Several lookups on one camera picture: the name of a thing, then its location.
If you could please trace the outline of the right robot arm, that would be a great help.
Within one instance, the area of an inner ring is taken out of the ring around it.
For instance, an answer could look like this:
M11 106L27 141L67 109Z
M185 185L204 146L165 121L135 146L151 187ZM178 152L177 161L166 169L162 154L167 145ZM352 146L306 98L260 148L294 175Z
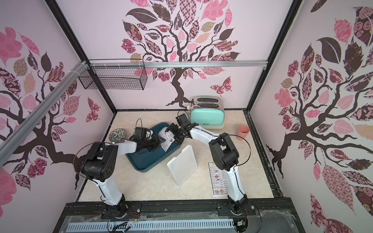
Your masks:
M176 117L177 124L172 123L166 132L171 132L177 144L185 138L198 140L209 146L213 162L224 173L228 187L228 200L231 212L239 215L245 211L248 197L244 193L239 176L239 151L227 133L216 134L197 123L189 121L185 114Z

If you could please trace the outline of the clear acrylic menu holder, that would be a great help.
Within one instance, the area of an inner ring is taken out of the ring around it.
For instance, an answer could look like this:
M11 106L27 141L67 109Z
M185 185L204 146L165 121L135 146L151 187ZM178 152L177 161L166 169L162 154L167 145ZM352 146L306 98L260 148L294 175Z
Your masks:
M178 156L167 163L167 167L176 184L181 186L198 168L192 146L183 148Z

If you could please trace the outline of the new menu sheet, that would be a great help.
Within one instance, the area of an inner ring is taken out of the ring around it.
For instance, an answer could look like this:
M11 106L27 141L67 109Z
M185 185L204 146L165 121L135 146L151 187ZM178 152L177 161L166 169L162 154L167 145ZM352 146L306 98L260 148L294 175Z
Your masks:
M160 145L165 152L167 152L172 143L175 142L174 134L171 131L166 132L167 128L168 127L163 127L158 133L158 136L164 139L164 142L162 142Z

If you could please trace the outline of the old menu sheet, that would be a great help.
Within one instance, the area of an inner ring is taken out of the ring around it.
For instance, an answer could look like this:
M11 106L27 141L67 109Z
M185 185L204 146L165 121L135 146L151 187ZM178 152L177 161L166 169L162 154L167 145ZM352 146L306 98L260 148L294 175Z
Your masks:
M213 197L224 197L228 195L228 185L222 170L215 163L209 162L210 181L212 185Z

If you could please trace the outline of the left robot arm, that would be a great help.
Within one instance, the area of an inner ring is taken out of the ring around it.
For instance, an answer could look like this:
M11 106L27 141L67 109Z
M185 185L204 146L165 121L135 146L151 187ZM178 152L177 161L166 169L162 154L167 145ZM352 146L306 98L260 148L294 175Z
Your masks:
M153 152L161 147L166 139L152 130L137 127L134 134L123 142L93 142L81 162L73 162L75 172L92 181L103 196L106 211L115 218L122 218L128 212L125 196L119 191L112 177L118 155L126 155L146 149Z

